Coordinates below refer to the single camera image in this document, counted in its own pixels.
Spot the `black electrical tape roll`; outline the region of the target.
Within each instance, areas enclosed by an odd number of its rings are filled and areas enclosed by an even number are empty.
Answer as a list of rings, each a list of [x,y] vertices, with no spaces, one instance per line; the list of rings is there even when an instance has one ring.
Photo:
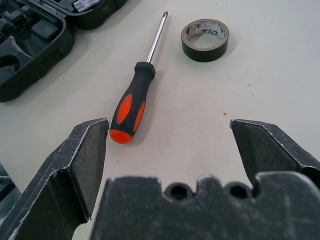
[[[199,35],[210,35],[219,39],[210,47],[197,47],[190,39]],[[195,20],[186,25],[180,35],[184,54],[196,62],[207,63],[222,57],[228,48],[229,29],[221,21],[209,18]]]

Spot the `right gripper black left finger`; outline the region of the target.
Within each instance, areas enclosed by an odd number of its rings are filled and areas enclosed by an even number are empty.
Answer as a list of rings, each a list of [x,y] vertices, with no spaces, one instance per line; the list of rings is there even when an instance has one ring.
[[[76,125],[47,157],[0,226],[0,240],[72,240],[93,214],[109,120]]]

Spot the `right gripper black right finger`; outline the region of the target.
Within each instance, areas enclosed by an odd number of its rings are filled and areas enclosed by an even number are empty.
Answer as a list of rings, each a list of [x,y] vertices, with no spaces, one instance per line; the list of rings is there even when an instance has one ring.
[[[271,123],[232,119],[229,124],[247,178],[262,172],[297,172],[320,189],[320,161]]]

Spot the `black orange Phillips screwdriver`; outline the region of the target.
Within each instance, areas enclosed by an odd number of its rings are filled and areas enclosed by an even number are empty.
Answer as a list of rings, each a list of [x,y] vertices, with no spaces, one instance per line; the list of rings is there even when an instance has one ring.
[[[129,143],[141,123],[149,86],[156,75],[152,58],[168,15],[169,13],[167,11],[163,13],[146,61],[136,63],[132,81],[115,109],[109,129],[109,136],[118,144]]]

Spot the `black tool case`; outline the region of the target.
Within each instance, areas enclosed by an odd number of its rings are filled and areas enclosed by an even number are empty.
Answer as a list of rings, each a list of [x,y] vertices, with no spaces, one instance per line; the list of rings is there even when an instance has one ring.
[[[19,97],[73,48],[70,26],[100,27],[128,0],[100,0],[77,12],[77,0],[0,0],[0,103]]]

